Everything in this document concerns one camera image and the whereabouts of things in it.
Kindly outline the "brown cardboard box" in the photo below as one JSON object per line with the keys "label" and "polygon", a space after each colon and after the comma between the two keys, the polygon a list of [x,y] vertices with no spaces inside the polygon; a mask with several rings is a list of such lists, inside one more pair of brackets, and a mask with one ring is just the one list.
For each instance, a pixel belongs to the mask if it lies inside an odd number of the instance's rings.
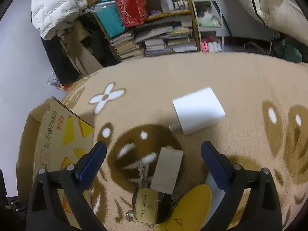
{"label": "brown cardboard box", "polygon": [[[44,168],[55,172],[69,164],[75,165],[93,148],[93,134],[90,124],[56,98],[49,98],[30,112],[16,164],[18,196],[26,214],[38,171]],[[69,223],[79,228],[64,191],[59,189],[57,192]],[[82,194],[92,208],[91,187]]]}

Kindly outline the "white metal cart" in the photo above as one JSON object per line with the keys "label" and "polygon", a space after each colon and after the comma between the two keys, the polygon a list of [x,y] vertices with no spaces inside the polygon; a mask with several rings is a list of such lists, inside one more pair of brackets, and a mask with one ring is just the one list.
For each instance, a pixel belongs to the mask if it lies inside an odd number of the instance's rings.
{"label": "white metal cart", "polygon": [[192,0],[198,41],[203,52],[224,51],[224,25],[220,0]]}

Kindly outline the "wooden bookshelf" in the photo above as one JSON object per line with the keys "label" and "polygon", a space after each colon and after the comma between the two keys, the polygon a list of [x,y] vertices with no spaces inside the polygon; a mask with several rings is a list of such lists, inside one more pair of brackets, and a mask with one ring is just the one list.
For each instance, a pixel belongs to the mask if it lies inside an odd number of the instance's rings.
{"label": "wooden bookshelf", "polygon": [[[116,37],[110,38],[108,37],[107,33],[105,32],[102,24],[100,23],[99,19],[97,18],[96,14],[92,10],[92,6],[96,3],[101,2],[102,0],[93,0],[89,2],[89,6],[86,9],[88,13],[92,13],[95,20],[97,21],[100,29],[103,32],[104,38],[107,40],[109,44],[109,49],[112,52],[114,58],[118,62],[122,62],[120,58],[115,53],[115,50],[110,46],[110,41]],[[191,28],[193,33],[192,36],[195,39],[196,46],[199,51],[199,41],[197,39],[197,26],[195,21],[195,16],[193,13],[192,1],[191,0],[147,0],[146,9],[148,13],[148,17],[146,21],[135,27],[126,28],[125,32],[133,31],[134,34],[143,30],[150,30],[153,28],[158,27],[165,27],[165,26],[173,26],[173,27],[187,27]]]}

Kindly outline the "yellow oval object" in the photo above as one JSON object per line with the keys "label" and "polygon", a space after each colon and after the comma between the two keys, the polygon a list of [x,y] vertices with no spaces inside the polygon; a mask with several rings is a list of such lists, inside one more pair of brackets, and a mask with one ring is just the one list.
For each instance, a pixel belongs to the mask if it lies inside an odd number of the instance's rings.
{"label": "yellow oval object", "polygon": [[201,184],[190,190],[178,202],[171,216],[155,230],[201,230],[211,206],[211,189]]}

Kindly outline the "white box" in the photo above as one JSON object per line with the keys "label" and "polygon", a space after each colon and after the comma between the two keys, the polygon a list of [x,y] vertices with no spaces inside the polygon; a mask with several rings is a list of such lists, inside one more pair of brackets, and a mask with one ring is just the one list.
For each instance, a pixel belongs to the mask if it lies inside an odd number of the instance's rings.
{"label": "white box", "polygon": [[209,209],[209,213],[207,215],[207,218],[204,222],[204,225],[206,225],[209,220],[211,219],[211,217],[213,216],[213,214],[215,213],[216,209],[218,208],[218,206],[220,205],[220,203],[222,202],[222,199],[225,196],[225,192],[221,189],[218,188],[212,174],[209,172],[206,180],[205,180],[205,184],[208,185],[211,189],[211,205],[210,205],[210,209]]}

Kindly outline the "teal bag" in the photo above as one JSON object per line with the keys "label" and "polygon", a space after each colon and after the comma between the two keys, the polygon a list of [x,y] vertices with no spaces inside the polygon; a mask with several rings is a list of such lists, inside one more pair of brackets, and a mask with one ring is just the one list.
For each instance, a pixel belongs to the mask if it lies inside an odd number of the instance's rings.
{"label": "teal bag", "polygon": [[115,0],[102,0],[92,6],[108,37],[113,38],[125,32]]}

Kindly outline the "white power adapter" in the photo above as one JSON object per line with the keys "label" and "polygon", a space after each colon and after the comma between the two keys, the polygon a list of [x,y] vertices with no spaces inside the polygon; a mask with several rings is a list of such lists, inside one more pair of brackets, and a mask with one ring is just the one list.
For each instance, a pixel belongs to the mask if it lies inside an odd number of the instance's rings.
{"label": "white power adapter", "polygon": [[218,123],[225,111],[210,87],[172,100],[177,121],[169,124],[171,131],[182,130],[189,135]]}

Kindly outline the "grey rectangular block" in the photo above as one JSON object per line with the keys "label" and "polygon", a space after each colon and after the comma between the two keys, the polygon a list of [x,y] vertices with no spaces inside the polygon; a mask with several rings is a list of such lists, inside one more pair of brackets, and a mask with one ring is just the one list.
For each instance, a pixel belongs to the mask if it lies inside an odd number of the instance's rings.
{"label": "grey rectangular block", "polygon": [[159,193],[173,194],[183,158],[183,151],[162,147],[150,189]]}

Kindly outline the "stack of books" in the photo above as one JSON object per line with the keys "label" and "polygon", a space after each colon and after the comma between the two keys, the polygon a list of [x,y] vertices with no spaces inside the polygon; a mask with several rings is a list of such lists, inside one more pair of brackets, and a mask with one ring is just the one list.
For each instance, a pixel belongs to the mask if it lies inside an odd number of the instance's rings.
{"label": "stack of books", "polygon": [[181,26],[158,27],[137,34],[128,31],[112,39],[110,46],[120,60],[196,52],[198,48],[192,33],[191,28]]}

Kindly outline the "white bedding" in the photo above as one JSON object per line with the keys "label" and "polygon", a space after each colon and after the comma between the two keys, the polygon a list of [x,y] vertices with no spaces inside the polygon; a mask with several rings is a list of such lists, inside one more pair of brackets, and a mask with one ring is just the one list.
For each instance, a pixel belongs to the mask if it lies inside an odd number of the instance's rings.
{"label": "white bedding", "polygon": [[307,45],[307,19],[295,0],[239,0],[264,26]]}

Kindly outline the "brass padlock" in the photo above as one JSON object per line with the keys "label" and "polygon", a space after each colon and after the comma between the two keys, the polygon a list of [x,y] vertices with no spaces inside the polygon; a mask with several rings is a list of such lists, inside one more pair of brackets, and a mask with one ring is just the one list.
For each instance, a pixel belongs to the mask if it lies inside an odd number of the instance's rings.
{"label": "brass padlock", "polygon": [[163,199],[164,193],[139,187],[133,194],[133,208],[125,214],[126,220],[142,223],[149,227],[163,223],[166,220],[163,211]]}

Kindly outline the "beige patterned plush blanket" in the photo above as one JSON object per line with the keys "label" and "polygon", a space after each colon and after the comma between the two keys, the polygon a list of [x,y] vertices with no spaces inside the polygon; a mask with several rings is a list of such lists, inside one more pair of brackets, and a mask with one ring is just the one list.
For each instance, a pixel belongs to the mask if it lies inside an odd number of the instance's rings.
{"label": "beige patterned plush blanket", "polygon": [[[210,87],[225,116],[189,135],[171,131],[172,101]],[[139,161],[155,166],[163,147],[183,151],[174,192],[206,180],[200,155],[210,141],[245,169],[268,168],[288,228],[307,201],[307,64],[250,53],[190,53],[133,59],[75,83],[63,104],[91,124],[107,156],[92,190],[107,230],[147,230],[125,214],[138,186]]]}

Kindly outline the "red gift bag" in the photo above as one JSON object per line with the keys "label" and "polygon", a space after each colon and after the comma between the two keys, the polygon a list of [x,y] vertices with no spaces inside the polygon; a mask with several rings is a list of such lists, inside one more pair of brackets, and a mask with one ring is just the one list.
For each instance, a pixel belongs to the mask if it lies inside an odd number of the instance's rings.
{"label": "red gift bag", "polygon": [[143,24],[147,17],[147,0],[115,0],[122,23],[126,28]]}

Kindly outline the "silver keys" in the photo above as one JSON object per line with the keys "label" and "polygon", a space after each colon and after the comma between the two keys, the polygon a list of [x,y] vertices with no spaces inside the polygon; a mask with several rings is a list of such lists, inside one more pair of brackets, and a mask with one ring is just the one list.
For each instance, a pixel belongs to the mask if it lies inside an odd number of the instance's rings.
{"label": "silver keys", "polygon": [[139,161],[138,170],[139,170],[139,180],[138,180],[139,187],[148,188],[149,164],[144,164],[142,161]]}

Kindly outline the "white puffer jacket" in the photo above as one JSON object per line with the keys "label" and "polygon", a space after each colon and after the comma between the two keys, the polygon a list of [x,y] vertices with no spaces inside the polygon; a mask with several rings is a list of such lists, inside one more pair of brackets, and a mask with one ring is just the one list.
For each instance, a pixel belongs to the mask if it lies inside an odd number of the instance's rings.
{"label": "white puffer jacket", "polygon": [[70,28],[87,6],[86,0],[31,0],[31,21],[42,39],[51,40]]}

